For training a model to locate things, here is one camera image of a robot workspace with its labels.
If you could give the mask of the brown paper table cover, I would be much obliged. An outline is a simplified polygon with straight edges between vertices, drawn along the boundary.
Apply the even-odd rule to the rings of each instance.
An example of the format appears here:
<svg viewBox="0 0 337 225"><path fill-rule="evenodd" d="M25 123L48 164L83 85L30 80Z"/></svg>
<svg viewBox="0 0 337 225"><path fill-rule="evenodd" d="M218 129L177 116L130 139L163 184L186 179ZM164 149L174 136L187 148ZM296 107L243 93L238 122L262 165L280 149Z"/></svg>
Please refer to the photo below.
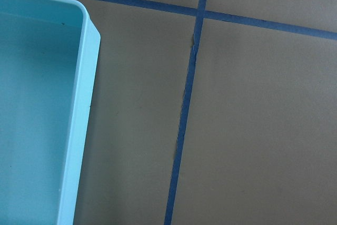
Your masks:
<svg viewBox="0 0 337 225"><path fill-rule="evenodd" d="M336 224L336 0L78 1L75 224Z"/></svg>

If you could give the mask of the light blue plastic bin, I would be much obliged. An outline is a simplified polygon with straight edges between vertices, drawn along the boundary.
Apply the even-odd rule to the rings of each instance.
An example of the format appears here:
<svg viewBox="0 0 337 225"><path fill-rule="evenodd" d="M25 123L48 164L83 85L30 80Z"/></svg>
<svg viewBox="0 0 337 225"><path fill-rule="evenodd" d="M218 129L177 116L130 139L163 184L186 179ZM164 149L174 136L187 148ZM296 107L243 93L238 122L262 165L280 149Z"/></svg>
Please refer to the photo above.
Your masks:
<svg viewBox="0 0 337 225"><path fill-rule="evenodd" d="M1 224L72 224L101 36L76 0L1 0Z"/></svg>

